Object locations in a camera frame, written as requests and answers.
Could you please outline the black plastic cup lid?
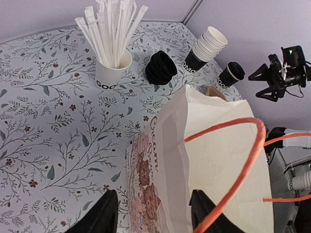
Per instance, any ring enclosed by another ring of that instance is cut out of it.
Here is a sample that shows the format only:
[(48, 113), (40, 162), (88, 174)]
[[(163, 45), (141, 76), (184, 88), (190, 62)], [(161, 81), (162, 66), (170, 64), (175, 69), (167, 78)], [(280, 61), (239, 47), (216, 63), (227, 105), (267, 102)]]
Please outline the black plastic cup lid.
[(237, 62), (229, 62), (227, 70), (235, 80), (241, 81), (244, 79), (245, 71)]

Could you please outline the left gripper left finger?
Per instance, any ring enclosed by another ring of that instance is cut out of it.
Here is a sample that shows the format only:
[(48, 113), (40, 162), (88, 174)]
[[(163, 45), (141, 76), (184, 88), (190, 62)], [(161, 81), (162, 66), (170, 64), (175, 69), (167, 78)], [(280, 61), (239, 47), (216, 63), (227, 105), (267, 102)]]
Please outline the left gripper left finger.
[(115, 190), (108, 190), (66, 233), (116, 233), (119, 200)]

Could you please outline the black paper coffee cup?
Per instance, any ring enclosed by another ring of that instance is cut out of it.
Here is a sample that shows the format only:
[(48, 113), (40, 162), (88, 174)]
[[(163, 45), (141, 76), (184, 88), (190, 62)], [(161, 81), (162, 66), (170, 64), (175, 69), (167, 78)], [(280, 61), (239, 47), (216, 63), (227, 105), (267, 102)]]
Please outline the black paper coffee cup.
[(228, 71), (223, 70), (222, 73), (217, 77), (216, 82), (217, 84), (223, 88), (227, 89), (234, 85), (239, 80), (235, 79)]

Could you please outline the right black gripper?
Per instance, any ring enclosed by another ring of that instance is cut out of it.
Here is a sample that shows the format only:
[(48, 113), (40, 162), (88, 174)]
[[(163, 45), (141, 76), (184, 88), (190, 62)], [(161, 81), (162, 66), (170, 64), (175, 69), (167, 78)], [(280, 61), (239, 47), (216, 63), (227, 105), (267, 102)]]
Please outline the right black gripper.
[[(283, 98), (286, 88), (289, 86), (298, 85), (299, 87), (306, 87), (309, 81), (309, 66), (308, 63), (303, 63), (298, 66), (290, 66), (287, 63), (282, 65), (281, 70), (282, 84), (272, 85), (264, 90), (256, 93), (257, 98), (277, 102), (278, 99)], [(272, 70), (266, 64), (261, 65), (253, 74), (248, 76), (249, 81), (270, 82), (272, 80)]]

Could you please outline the brown cardboard cup carrier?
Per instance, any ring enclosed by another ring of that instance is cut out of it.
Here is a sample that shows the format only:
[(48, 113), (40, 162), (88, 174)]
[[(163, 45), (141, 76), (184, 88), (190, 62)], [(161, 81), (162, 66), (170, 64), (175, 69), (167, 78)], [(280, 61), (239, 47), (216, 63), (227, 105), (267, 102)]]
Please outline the brown cardboard cup carrier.
[(207, 88), (206, 95), (209, 97), (218, 97), (218, 98), (223, 99), (224, 101), (227, 101), (226, 97), (218, 89), (216, 89), (213, 86), (209, 86)]

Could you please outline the white paper bag orange handles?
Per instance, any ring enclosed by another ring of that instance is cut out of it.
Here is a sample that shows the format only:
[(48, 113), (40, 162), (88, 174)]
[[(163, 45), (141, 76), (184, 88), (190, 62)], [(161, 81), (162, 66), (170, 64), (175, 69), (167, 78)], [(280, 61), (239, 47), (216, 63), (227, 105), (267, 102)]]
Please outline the white paper bag orange handles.
[(274, 232), (265, 138), (247, 101), (182, 87), (126, 149), (129, 231)]

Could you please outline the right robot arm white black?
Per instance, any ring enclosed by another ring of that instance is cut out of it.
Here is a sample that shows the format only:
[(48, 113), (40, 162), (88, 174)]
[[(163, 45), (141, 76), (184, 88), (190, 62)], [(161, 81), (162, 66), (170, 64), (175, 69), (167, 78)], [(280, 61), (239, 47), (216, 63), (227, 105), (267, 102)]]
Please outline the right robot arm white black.
[(257, 92), (256, 97), (277, 102), (287, 93), (287, 88), (298, 86), (300, 96), (304, 94), (301, 89), (305, 88), (311, 80), (311, 63), (306, 61), (302, 47), (293, 46), (281, 48), (283, 60), (276, 54), (268, 56), (270, 65), (261, 65), (248, 79), (250, 81), (267, 82), (268, 87)]

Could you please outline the stack of paper cups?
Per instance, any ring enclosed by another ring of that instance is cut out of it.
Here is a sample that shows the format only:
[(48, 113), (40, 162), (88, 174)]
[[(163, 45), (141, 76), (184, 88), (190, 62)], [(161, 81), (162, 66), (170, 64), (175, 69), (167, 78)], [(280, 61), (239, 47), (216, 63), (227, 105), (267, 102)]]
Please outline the stack of paper cups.
[(195, 74), (228, 45), (228, 39), (215, 27), (208, 28), (194, 42), (183, 62), (185, 71)]

